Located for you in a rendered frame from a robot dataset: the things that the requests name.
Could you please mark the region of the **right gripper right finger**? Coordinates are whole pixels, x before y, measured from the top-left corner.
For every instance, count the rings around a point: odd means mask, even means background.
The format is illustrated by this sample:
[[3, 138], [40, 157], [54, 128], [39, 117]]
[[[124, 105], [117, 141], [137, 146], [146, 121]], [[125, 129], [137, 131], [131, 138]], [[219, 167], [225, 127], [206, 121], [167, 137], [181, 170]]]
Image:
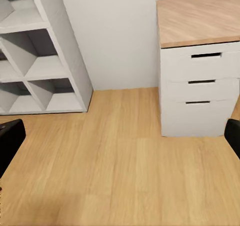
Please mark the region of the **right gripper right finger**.
[[240, 120], [228, 119], [224, 137], [240, 159]]

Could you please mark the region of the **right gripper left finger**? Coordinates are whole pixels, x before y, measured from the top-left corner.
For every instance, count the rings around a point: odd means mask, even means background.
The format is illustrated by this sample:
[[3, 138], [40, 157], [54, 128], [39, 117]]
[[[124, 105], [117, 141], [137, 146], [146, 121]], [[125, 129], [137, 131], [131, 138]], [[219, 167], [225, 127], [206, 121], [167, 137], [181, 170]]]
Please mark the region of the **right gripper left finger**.
[[0, 124], [0, 179], [26, 138], [22, 119]]

